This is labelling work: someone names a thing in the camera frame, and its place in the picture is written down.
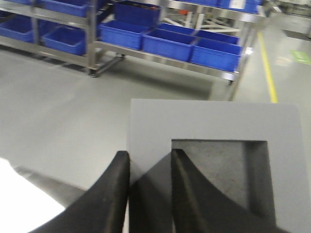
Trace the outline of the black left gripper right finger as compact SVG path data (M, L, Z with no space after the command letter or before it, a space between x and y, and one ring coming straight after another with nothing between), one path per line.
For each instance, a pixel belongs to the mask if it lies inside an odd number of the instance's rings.
M172 214L178 233L283 233L214 186L182 149L171 151Z

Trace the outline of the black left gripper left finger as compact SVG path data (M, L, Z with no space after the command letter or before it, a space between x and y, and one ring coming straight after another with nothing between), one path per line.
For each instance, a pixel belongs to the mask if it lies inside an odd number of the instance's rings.
M121 233L130 185L130 156L118 151L99 179L35 233Z

